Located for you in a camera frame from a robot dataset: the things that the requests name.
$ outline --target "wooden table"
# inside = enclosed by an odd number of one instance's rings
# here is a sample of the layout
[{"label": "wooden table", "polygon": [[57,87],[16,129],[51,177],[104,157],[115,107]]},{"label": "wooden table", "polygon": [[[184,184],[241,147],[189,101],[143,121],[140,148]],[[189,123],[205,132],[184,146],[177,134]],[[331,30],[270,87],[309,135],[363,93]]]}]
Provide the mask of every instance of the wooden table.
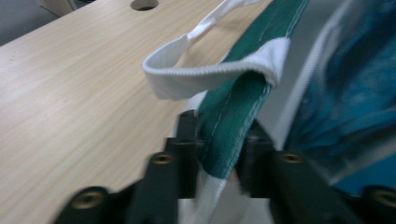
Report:
[{"label": "wooden table", "polygon": [[[141,63],[219,2],[97,0],[0,48],[0,223],[50,223],[76,190],[141,175],[185,104],[157,100]],[[267,4],[237,9],[180,64],[216,63]]]}]

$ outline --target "white strap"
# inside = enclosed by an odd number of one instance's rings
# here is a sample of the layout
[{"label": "white strap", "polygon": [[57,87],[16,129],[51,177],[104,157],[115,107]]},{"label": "white strap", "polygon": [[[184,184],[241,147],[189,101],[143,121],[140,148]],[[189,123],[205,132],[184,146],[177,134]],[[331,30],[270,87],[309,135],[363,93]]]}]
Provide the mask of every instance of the white strap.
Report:
[{"label": "white strap", "polygon": [[233,77],[248,70],[263,73],[271,85],[277,85],[282,73],[289,40],[277,38],[267,42],[256,52],[241,61],[215,65],[175,68],[181,55],[227,13],[261,0],[224,0],[189,33],[153,51],[145,61],[143,70],[157,97],[181,100],[198,92],[215,89]]}]

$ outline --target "blue cloth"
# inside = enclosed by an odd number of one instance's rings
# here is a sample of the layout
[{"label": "blue cloth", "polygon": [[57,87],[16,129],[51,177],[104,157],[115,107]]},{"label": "blue cloth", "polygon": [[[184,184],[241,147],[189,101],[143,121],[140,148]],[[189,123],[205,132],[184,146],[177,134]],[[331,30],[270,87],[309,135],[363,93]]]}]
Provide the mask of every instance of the blue cloth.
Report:
[{"label": "blue cloth", "polygon": [[[396,1],[368,2],[370,10],[346,22],[327,67],[313,75],[286,143],[329,179],[396,154]],[[383,184],[394,187],[396,163],[387,166],[389,174],[378,175],[389,175]],[[348,191],[359,194],[358,182]]]}]

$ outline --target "white fabric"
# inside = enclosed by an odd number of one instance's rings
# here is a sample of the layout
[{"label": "white fabric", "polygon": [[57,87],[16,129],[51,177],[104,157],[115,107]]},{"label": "white fabric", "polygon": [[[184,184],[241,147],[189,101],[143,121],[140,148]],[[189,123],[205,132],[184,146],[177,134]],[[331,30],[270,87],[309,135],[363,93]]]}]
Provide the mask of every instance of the white fabric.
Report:
[{"label": "white fabric", "polygon": [[[191,224],[195,203],[179,200],[179,223]],[[214,211],[211,224],[274,224],[268,199],[250,198],[240,192],[239,183],[226,183]]]},{"label": "white fabric", "polygon": [[[315,69],[320,64],[327,64],[327,60],[332,55],[334,48],[338,45],[334,39],[340,32],[340,20],[346,15],[347,9],[351,6],[353,1],[341,1],[340,3],[333,3],[336,7],[332,10],[330,18],[325,20],[323,26],[320,26],[320,32],[316,36],[315,42],[309,46],[311,50],[308,53],[306,61],[301,71],[292,70],[283,75],[283,81],[286,85],[279,86],[271,91],[262,110],[257,116],[257,121],[265,131],[271,136],[274,142],[274,147],[277,150],[282,150],[289,134],[289,129],[294,120],[294,115],[297,112],[301,99],[304,96],[305,90],[313,76]],[[298,36],[300,39],[294,41],[296,43],[302,42],[301,38],[306,38],[306,34]],[[301,49],[297,49],[295,53],[299,55]]]},{"label": "white fabric", "polygon": [[218,205],[219,197],[227,184],[227,179],[216,178],[205,172],[198,172],[196,198],[180,205],[181,224],[208,224]]},{"label": "white fabric", "polygon": [[241,61],[193,68],[174,67],[194,41],[227,13],[258,1],[260,0],[225,0],[191,32],[153,51],[143,61],[143,70],[157,97],[171,100],[190,98],[198,92],[219,87],[248,70],[263,73],[268,83],[277,85],[289,47],[286,37],[269,41]]}]

